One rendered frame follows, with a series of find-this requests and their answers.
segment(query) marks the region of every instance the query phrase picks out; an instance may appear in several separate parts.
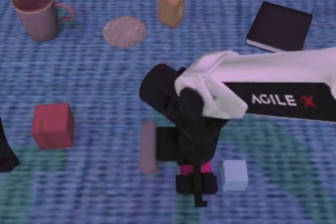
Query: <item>red cube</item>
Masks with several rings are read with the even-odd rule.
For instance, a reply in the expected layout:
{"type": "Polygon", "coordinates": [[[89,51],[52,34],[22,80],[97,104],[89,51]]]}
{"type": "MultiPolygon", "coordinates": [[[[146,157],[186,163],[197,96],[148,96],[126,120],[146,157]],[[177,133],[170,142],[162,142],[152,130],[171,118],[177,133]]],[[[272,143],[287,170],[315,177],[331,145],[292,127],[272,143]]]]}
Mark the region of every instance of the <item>red cube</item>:
{"type": "Polygon", "coordinates": [[[31,133],[41,150],[73,147],[74,127],[68,103],[35,106],[31,133]]]}

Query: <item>table surface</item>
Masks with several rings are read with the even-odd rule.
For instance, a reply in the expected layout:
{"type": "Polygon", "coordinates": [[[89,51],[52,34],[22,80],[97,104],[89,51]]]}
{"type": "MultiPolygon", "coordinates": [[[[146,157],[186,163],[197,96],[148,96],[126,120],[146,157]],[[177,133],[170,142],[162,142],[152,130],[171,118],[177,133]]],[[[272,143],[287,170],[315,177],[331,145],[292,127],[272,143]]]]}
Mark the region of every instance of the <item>table surface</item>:
{"type": "MultiPolygon", "coordinates": [[[[0,0],[0,115],[21,160],[0,174],[1,224],[329,224],[336,220],[336,127],[246,116],[223,129],[213,159],[245,159],[246,191],[219,191],[209,207],[175,193],[174,164],[155,176],[138,166],[140,123],[167,121],[138,98],[155,64],[188,66],[208,51],[258,53],[244,44],[264,0],[186,0],[176,29],[157,21],[156,0],[57,0],[77,19],[49,42],[32,41],[10,0],[0,0]],[[104,42],[102,29],[118,16],[146,24],[131,49],[104,42]],[[30,133],[34,106],[69,102],[75,146],[40,151],[30,133]]],[[[268,0],[314,18],[306,49],[336,46],[336,0],[268,0]]]]}

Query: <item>table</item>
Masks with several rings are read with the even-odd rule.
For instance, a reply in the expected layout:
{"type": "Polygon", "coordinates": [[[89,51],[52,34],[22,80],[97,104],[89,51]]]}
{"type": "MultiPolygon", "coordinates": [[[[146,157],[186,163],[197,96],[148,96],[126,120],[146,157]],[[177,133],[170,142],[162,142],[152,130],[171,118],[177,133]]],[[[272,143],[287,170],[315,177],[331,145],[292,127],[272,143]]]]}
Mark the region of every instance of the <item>table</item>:
{"type": "MultiPolygon", "coordinates": [[[[10,0],[0,0],[0,115],[22,164],[0,174],[1,224],[329,224],[336,220],[336,127],[246,116],[229,122],[213,166],[246,159],[246,191],[208,198],[175,193],[174,164],[156,176],[138,168],[140,123],[167,121],[138,98],[155,64],[188,66],[205,52],[261,52],[244,39],[263,0],[186,0],[184,21],[172,30],[157,21],[156,0],[57,0],[78,17],[60,35],[33,42],[10,0]],[[102,29],[130,15],[147,26],[131,49],[106,44],[102,29]],[[40,151],[30,133],[34,105],[69,102],[76,120],[74,148],[40,151]]],[[[268,0],[311,12],[305,48],[336,45],[336,0],[268,0]]]]}

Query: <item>blue block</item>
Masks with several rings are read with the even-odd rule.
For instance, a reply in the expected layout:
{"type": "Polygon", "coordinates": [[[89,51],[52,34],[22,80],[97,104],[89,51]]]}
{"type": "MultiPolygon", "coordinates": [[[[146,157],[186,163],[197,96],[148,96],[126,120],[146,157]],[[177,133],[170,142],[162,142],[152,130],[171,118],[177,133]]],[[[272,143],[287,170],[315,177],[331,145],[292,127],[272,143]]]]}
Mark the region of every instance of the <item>blue block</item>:
{"type": "Polygon", "coordinates": [[[225,160],[221,168],[223,191],[243,191],[248,184],[245,160],[225,160]]]}

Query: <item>orange block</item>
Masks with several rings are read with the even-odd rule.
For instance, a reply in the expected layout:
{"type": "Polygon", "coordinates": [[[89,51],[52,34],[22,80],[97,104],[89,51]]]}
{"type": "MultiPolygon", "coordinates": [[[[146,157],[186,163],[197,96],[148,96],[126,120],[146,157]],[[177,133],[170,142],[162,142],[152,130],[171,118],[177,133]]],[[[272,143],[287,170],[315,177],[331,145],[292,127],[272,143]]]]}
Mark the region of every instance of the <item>orange block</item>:
{"type": "Polygon", "coordinates": [[[185,0],[159,0],[159,20],[161,23],[176,27],[184,17],[185,0]]]}
{"type": "Polygon", "coordinates": [[[35,106],[31,133],[41,150],[73,147],[74,128],[68,103],[35,106]]]}

